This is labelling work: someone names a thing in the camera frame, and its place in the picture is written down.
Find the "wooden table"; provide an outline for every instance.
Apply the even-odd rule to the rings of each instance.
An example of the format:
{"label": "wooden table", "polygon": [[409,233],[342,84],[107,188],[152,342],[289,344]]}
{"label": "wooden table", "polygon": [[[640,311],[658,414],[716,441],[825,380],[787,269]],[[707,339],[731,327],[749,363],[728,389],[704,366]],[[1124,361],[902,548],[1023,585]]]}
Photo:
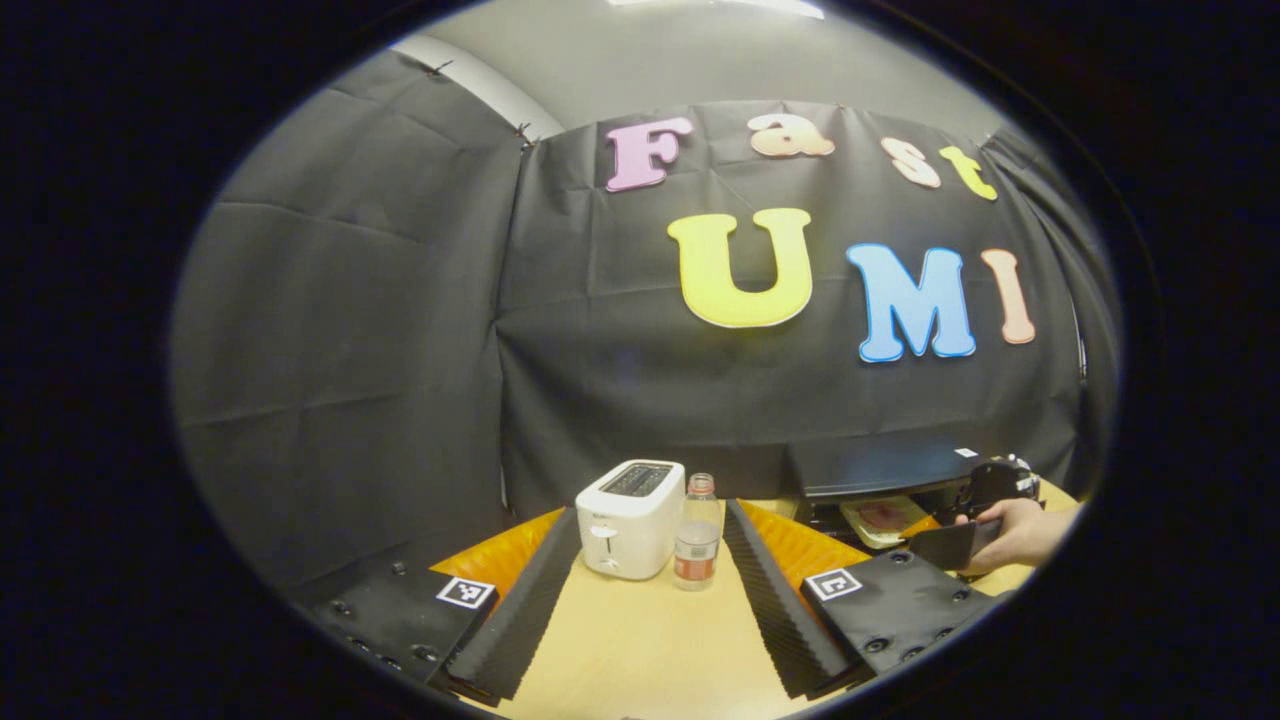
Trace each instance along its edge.
{"label": "wooden table", "polygon": [[[1076,505],[1047,482],[1041,498],[1046,510]],[[748,502],[795,512],[785,501]],[[1032,571],[1005,566],[973,587],[1000,594]],[[724,543],[708,589],[685,592],[672,578],[671,561],[644,582],[575,561],[516,697],[497,712],[511,720],[772,720],[835,697],[786,696]]]}

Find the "human hand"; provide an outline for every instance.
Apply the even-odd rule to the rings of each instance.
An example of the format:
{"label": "human hand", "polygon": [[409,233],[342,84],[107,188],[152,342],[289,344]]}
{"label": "human hand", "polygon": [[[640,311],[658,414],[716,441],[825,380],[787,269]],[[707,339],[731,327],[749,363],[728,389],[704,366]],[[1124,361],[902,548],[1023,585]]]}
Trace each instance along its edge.
{"label": "human hand", "polygon": [[[1075,509],[1061,512],[1044,512],[1034,500],[1019,497],[1001,500],[974,520],[987,523],[1001,519],[1000,537],[978,551],[969,560],[963,575],[982,575],[1011,564],[1039,566],[1061,542],[1068,528],[1075,519]],[[964,515],[956,516],[956,524],[968,523]]]}

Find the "black fabric backdrop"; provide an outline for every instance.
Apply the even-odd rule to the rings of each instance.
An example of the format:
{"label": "black fabric backdrop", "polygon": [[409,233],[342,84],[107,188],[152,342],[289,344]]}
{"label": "black fabric backdrop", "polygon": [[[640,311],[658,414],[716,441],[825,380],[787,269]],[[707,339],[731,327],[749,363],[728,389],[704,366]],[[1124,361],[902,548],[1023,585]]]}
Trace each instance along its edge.
{"label": "black fabric backdrop", "polygon": [[[767,113],[813,120],[836,151],[758,155],[746,122]],[[676,115],[695,129],[667,179],[607,192],[605,133]],[[942,187],[899,174],[884,136],[923,150]],[[937,155],[948,145],[982,164],[997,201]],[[379,55],[270,133],[200,229],[172,338],[188,461],[275,585],[413,539],[443,557],[502,528],[503,475],[526,519],[635,456],[714,471],[724,496],[771,497],[788,441],[969,420],[1001,428],[1007,451],[1080,489],[1076,448],[1101,447],[1111,396],[1082,398],[1073,300],[1089,395],[1115,387],[1119,315],[1087,217],[1028,147],[1007,133],[977,147],[832,105],[744,101],[617,118],[522,154],[465,90]],[[735,282],[765,290],[773,251],[751,222],[765,208],[813,218],[808,307],[772,328],[696,318],[667,225],[733,215]],[[890,246],[916,279],[927,250],[963,256],[972,356],[859,359],[867,300],[845,251],[865,242]],[[1037,327],[1028,345],[1001,338],[979,258],[992,247],[1018,256]]]}
{"label": "black fabric backdrop", "polygon": [[[835,152],[758,154],[746,123],[769,113],[810,119],[835,141]],[[680,137],[667,178],[605,191],[614,163],[605,135],[673,117],[691,119],[695,129]],[[879,146],[883,137],[920,149],[942,186],[904,178]],[[995,202],[974,195],[937,155],[950,145],[982,164],[986,182],[997,188]],[[1060,255],[1087,273],[1080,256],[1093,247],[1070,234],[1084,222],[1075,208],[1048,183],[1034,188],[1034,204],[1021,197],[1005,165],[1010,161],[928,127],[808,102],[668,108],[539,143],[522,168],[498,314],[503,466],[517,512],[570,502],[630,456],[713,470],[718,491],[730,497],[774,497],[783,491],[787,441],[957,420],[998,424],[1007,451],[1064,483],[1080,407],[1080,355],[1064,277],[1069,265]],[[1036,177],[1033,168],[1019,172]],[[1042,223],[1032,206],[1048,208],[1052,218]],[[799,208],[813,218],[804,229],[814,275],[808,307],[771,328],[726,329],[696,318],[681,296],[678,247],[667,224],[705,213],[737,218],[730,237],[733,279],[758,291],[776,277],[768,233],[751,222],[767,208]],[[915,279],[929,249],[959,252],[977,351],[860,360],[867,296],[860,272],[845,258],[855,243],[890,246]],[[1037,327],[1028,345],[1001,337],[995,277],[979,256],[992,247],[1018,256]]]}
{"label": "black fabric backdrop", "polygon": [[520,146],[385,53],[275,128],[212,206],[174,310],[174,407],[269,582],[500,528],[492,319]]}

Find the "letter m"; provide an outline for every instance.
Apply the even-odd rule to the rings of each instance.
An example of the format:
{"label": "letter m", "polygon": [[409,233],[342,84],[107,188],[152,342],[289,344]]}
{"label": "letter m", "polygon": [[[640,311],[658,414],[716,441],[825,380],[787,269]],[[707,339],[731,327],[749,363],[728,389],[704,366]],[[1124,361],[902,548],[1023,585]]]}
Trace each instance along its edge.
{"label": "letter m", "polygon": [[960,286],[964,260],[959,254],[941,247],[925,252],[920,284],[915,284],[897,255],[883,245],[855,245],[846,258],[861,270],[867,287],[868,338],[858,347],[863,360],[890,363],[902,356],[902,342],[893,333],[895,316],[916,356],[924,355],[934,324],[938,327],[933,338],[936,355],[973,355],[975,342],[964,307]]}

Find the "white toaster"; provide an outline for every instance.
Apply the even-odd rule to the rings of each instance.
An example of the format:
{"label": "white toaster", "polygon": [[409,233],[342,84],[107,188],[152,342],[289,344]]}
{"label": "white toaster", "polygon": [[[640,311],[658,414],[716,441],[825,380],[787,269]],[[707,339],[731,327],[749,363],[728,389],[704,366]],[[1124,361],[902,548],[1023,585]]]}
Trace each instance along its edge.
{"label": "white toaster", "polygon": [[577,493],[582,561],[605,575],[644,580],[658,574],[676,547],[685,498],[685,466],[627,460]]}

